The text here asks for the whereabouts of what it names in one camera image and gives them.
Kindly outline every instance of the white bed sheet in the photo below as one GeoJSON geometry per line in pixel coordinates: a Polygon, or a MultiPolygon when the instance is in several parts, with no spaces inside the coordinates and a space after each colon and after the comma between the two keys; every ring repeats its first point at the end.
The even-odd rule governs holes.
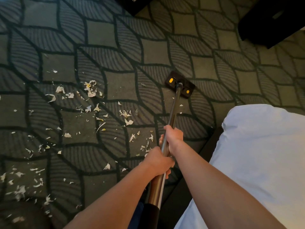
{"type": "MultiPolygon", "coordinates": [[[[228,113],[210,164],[226,174],[287,229],[305,228],[305,116],[271,105],[228,113]]],[[[191,200],[175,229],[206,229],[191,200]]]]}

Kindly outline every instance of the bare skin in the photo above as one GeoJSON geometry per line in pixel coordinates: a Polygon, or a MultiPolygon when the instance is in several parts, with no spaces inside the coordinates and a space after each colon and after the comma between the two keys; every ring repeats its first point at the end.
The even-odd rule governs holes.
{"type": "Polygon", "coordinates": [[[169,125],[166,137],[170,153],[192,194],[208,229],[285,227],[245,189],[206,162],[183,141],[183,132],[169,125]]]}
{"type": "Polygon", "coordinates": [[[126,229],[147,184],[155,176],[170,174],[175,162],[154,147],[143,162],[118,184],[80,212],[64,229],[126,229]]]}

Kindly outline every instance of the person's left hand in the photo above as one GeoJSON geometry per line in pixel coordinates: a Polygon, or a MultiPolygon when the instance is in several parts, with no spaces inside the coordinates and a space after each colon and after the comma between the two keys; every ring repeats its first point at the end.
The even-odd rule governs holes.
{"type": "Polygon", "coordinates": [[[168,179],[170,167],[173,167],[175,162],[170,157],[164,157],[160,147],[156,146],[148,152],[143,164],[149,166],[153,177],[166,173],[166,179],[168,179]]]}

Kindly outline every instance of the black handle grip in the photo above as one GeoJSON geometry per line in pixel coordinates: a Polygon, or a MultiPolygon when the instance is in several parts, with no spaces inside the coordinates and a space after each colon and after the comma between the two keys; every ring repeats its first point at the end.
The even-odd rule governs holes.
{"type": "Polygon", "coordinates": [[[150,203],[145,203],[138,229],[157,229],[160,209],[150,203]]]}

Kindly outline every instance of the person's right hand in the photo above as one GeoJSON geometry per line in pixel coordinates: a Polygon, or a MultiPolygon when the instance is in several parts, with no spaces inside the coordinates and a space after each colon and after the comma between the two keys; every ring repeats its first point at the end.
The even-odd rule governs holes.
{"type": "MultiPolygon", "coordinates": [[[[175,156],[175,148],[180,141],[183,141],[183,132],[177,128],[172,128],[170,125],[164,126],[166,130],[166,140],[169,144],[170,153],[175,156]]],[[[164,134],[161,135],[159,139],[159,144],[161,146],[163,142],[164,134]]]]}

